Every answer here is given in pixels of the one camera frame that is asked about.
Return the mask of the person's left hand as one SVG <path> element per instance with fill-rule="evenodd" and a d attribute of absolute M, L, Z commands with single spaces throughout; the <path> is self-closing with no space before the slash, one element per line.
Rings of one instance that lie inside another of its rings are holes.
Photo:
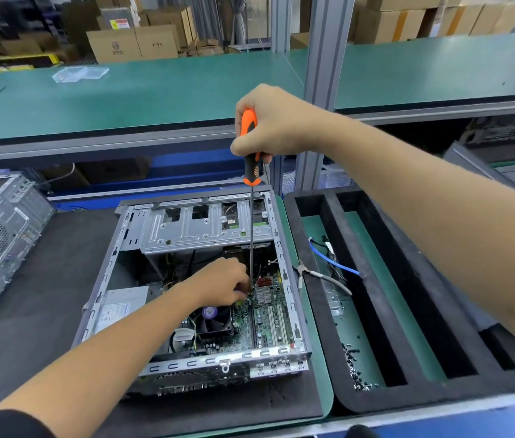
<path fill-rule="evenodd" d="M 234 257 L 216 259 L 178 284 L 176 294 L 183 297 L 194 309 L 230 306 L 236 303 L 223 301 L 224 261 L 239 260 Z"/>

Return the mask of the person's left forearm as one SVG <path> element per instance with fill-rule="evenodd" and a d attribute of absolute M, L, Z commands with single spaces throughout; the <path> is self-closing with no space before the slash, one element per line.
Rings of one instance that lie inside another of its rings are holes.
<path fill-rule="evenodd" d="M 56 438 L 86 438 L 103 423 L 152 354 L 200 297 L 180 284 L 72 348 L 0 402 Z"/>

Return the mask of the black processor cooler fan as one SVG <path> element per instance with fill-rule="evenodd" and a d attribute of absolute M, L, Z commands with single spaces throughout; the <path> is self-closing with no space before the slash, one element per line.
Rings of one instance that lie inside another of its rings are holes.
<path fill-rule="evenodd" d="M 197 335 L 203 340 L 233 335 L 231 306 L 203 307 L 190 316 Z"/>

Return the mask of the black work mat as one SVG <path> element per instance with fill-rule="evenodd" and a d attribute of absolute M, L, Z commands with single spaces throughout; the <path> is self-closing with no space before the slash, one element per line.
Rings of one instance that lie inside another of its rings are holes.
<path fill-rule="evenodd" d="M 0 401 L 67 352 L 117 225 L 114 208 L 56 213 L 0 296 Z M 304 375 L 122 402 L 96 438 L 181 433 L 320 418 L 323 362 Z"/>

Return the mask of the pile of small black screws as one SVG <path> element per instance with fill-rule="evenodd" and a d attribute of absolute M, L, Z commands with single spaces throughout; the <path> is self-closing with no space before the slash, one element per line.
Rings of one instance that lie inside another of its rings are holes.
<path fill-rule="evenodd" d="M 379 388 L 379 383 L 363 368 L 363 361 L 359 360 L 361 350 L 349 343 L 341 343 L 341 346 L 355 391 L 363 392 Z"/>

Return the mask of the grey handled cutting pliers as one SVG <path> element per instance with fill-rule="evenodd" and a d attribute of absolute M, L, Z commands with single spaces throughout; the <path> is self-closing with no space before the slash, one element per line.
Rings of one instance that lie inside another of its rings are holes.
<path fill-rule="evenodd" d="M 313 270 L 310 270 L 308 269 L 303 263 L 299 262 L 299 264 L 297 266 L 292 266 L 293 269 L 298 273 L 298 275 L 300 276 L 300 278 L 303 278 L 305 274 L 309 274 L 313 277 L 316 277 L 320 280 L 324 280 L 324 281 L 327 281 L 328 283 L 331 283 L 333 284 L 334 286 L 336 287 L 339 287 L 340 289 L 342 289 L 344 291 L 345 294 L 349 295 L 349 296 L 353 296 L 352 292 L 349 290 L 348 287 L 346 287 L 342 282 L 332 278 L 332 277 L 329 277 L 329 276 L 326 276 L 324 274 L 321 274 L 317 271 L 313 271 Z"/>

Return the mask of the person's right hand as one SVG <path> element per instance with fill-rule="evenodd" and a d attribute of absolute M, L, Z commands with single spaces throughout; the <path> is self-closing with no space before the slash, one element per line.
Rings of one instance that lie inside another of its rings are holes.
<path fill-rule="evenodd" d="M 246 109 L 254 110 L 257 116 L 257 127 L 249 134 L 270 135 L 272 155 L 307 151 L 329 155 L 338 134 L 353 123 L 348 117 L 320 109 L 280 87 L 262 83 L 236 104 L 236 138 Z"/>

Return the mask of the silver metal drive cage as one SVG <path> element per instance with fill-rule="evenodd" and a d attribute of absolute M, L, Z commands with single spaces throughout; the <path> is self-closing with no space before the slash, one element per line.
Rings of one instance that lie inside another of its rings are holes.
<path fill-rule="evenodd" d="M 249 236 L 249 192 L 164 201 L 135 206 L 132 222 L 142 224 L 134 239 L 146 255 L 245 246 Z M 278 235 L 274 201 L 268 191 L 254 192 L 254 244 Z"/>

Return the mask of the person's right forearm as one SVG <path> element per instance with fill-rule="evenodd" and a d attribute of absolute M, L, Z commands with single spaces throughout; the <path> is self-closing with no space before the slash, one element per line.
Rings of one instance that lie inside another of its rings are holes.
<path fill-rule="evenodd" d="M 321 152 L 439 272 L 515 336 L 515 189 L 323 111 Z"/>

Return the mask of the open grey desktop computer case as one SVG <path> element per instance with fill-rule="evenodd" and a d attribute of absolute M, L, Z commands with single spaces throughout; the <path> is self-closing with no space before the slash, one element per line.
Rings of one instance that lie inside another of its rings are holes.
<path fill-rule="evenodd" d="M 287 377 L 311 344 L 276 197 L 200 192 L 120 204 L 118 223 L 73 346 L 167 293 L 218 257 L 252 273 L 247 301 L 199 308 L 158 348 L 122 399 Z"/>

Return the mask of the green computer motherboard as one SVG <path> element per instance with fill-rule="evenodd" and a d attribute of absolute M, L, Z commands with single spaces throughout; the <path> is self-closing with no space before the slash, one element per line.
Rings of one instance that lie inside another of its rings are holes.
<path fill-rule="evenodd" d="M 167 351 L 199 356 L 292 345 L 294 335 L 282 276 L 277 261 L 268 265 L 269 269 L 260 267 L 247 300 L 231 305 L 233 335 L 203 340 L 189 315 L 169 337 Z"/>

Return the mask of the grey computer side panel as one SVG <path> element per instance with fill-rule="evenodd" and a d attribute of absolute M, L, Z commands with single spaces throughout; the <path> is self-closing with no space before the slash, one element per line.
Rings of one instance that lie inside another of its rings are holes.
<path fill-rule="evenodd" d="M 513 180 L 509 179 L 503 173 L 498 172 L 494 168 L 491 168 L 482 159 L 473 154 L 472 151 L 457 142 L 453 143 L 444 153 L 443 159 L 475 174 L 487 177 L 493 181 L 515 189 L 515 182 Z"/>

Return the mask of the plain brown cardboard box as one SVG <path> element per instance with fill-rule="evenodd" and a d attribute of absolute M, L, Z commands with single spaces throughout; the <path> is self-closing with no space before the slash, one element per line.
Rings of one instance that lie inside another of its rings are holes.
<path fill-rule="evenodd" d="M 144 60 L 179 58 L 180 47 L 175 25 L 137 27 L 135 35 Z"/>

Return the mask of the black sleeve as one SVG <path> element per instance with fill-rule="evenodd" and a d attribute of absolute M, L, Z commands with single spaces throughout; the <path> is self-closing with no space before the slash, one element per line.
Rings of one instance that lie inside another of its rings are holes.
<path fill-rule="evenodd" d="M 6 409 L 0 411 L 0 438 L 56 438 L 42 421 L 32 415 Z"/>

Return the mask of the orange black handled screwdriver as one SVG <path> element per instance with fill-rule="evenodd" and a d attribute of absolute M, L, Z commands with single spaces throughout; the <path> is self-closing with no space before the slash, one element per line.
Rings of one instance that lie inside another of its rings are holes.
<path fill-rule="evenodd" d="M 254 110 L 246 109 L 242 114 L 240 125 L 240 136 L 243 137 L 249 134 L 257 127 L 258 121 Z M 249 200 L 249 292 L 253 293 L 254 290 L 254 188 L 261 183 L 260 168 L 261 168 L 261 153 L 248 154 L 244 157 L 245 160 L 245 174 L 244 183 L 250 187 L 250 200 Z"/>

